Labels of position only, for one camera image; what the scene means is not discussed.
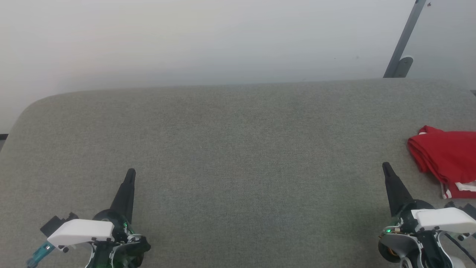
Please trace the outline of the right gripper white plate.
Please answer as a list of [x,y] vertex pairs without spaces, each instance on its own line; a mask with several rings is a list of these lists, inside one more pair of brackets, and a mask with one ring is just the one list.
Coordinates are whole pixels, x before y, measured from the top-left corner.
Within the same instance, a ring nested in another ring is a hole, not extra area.
[[475,233],[475,219],[456,207],[435,209],[428,202],[413,200],[390,163],[382,163],[390,215],[394,222],[383,229],[383,234],[414,236],[421,232]]

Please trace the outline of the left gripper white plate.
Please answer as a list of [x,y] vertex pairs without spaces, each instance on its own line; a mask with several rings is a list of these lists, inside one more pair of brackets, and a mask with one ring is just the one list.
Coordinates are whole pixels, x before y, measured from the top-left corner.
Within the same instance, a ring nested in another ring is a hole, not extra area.
[[89,243],[96,250],[150,250],[145,236],[132,229],[136,171],[126,172],[110,209],[99,212],[92,220],[79,219],[75,214],[55,223],[47,241],[56,248]]

